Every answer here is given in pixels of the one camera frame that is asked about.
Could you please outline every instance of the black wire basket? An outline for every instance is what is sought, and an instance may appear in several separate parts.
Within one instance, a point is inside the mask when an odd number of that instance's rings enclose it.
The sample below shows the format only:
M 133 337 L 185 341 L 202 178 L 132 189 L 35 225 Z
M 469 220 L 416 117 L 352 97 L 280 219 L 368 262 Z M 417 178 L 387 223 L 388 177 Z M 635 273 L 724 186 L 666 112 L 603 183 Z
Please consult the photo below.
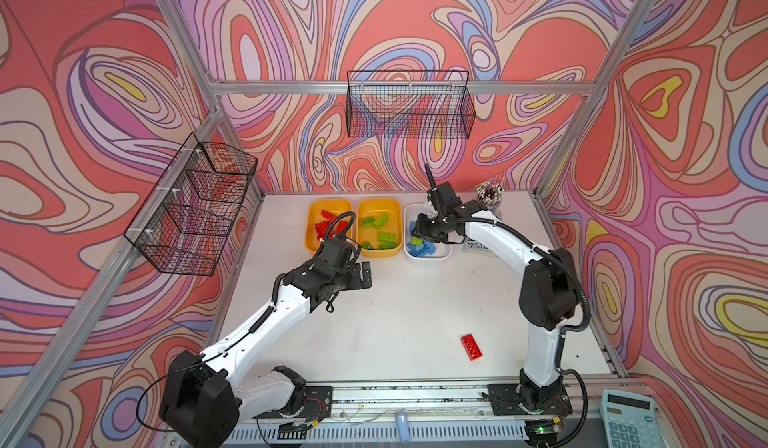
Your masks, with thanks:
M 346 78 L 350 137 L 468 139 L 472 132 L 466 70 L 350 70 Z
M 126 237 L 161 273 L 213 275 L 257 163 L 225 143 L 197 142 L 139 236 Z

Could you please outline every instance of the white table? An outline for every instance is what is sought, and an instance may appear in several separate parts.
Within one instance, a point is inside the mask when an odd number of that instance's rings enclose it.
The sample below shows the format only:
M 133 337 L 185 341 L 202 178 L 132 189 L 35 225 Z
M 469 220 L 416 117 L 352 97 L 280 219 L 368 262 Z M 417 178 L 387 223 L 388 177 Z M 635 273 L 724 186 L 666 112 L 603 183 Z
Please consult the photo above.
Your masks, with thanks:
M 275 277 L 306 261 L 306 213 L 312 202 L 342 196 L 357 207 L 391 196 L 405 208 L 424 193 L 268 195 L 237 280 L 221 337 L 269 299 Z M 460 193 L 463 199 L 470 193 Z M 505 223 L 531 241 L 552 246 L 528 192 L 507 192 Z M 370 259 L 373 288 L 343 291 L 334 313 L 321 305 L 294 325 L 256 364 L 256 377 L 286 365 L 312 382 L 445 380 L 517 376 L 528 350 L 528 325 L 518 308 L 521 278 L 495 257 L 462 251 L 434 267 Z M 483 353 L 470 361 L 459 338 L 473 334 Z M 582 375 L 609 374 L 591 330 L 569 332 L 562 365 Z

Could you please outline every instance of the green lego brick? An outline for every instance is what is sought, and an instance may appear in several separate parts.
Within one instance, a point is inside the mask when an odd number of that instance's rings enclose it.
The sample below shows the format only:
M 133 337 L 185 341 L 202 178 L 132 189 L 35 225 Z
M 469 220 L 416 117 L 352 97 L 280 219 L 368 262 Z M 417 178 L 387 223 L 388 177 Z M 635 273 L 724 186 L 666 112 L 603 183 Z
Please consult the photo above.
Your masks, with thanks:
M 379 232 L 376 234 L 379 243 L 397 243 L 397 233 Z
M 389 222 L 389 213 L 384 212 L 379 215 L 379 218 L 373 223 L 373 228 L 380 230 L 386 223 Z

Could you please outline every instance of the yellow bin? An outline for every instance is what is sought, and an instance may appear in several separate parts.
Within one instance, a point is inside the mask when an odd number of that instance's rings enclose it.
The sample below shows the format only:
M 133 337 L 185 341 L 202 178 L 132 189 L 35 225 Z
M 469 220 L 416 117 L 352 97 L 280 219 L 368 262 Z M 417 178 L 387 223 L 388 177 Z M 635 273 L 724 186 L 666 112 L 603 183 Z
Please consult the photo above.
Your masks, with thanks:
M 340 215 L 344 212 L 352 211 L 352 203 L 349 200 L 343 198 L 325 198 L 320 199 L 310 205 L 310 211 L 306 214 L 306 234 L 304 235 L 304 246 L 313 255 L 318 248 L 320 248 L 320 241 L 317 239 L 317 233 L 315 232 L 315 223 L 321 223 L 326 218 L 320 214 L 321 211 L 331 212 L 334 215 Z M 351 239 L 355 239 L 355 226 L 350 227 L 350 231 L 347 232 L 347 236 Z
M 362 226 L 362 219 L 367 216 L 379 217 L 381 213 L 389 214 L 389 220 L 381 227 L 381 230 L 377 230 L 371 226 Z M 402 247 L 402 210 L 400 209 L 400 202 L 388 197 L 381 198 L 368 198 L 364 199 L 357 206 L 357 232 L 359 236 L 355 239 L 362 244 L 363 242 L 370 242 L 373 246 L 379 246 L 377 239 L 377 233 L 389 232 L 397 234 L 397 246 L 390 250 L 362 250 L 362 256 L 369 259 L 385 258 L 389 256 L 395 256 Z

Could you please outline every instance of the light blue calculator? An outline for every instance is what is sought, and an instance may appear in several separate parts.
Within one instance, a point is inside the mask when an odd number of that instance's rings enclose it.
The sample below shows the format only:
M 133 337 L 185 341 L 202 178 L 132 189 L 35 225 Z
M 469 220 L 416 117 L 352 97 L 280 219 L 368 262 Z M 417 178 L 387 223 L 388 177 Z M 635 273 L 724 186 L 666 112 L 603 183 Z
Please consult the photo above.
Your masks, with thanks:
M 662 448 L 653 398 L 606 390 L 600 415 L 610 448 Z

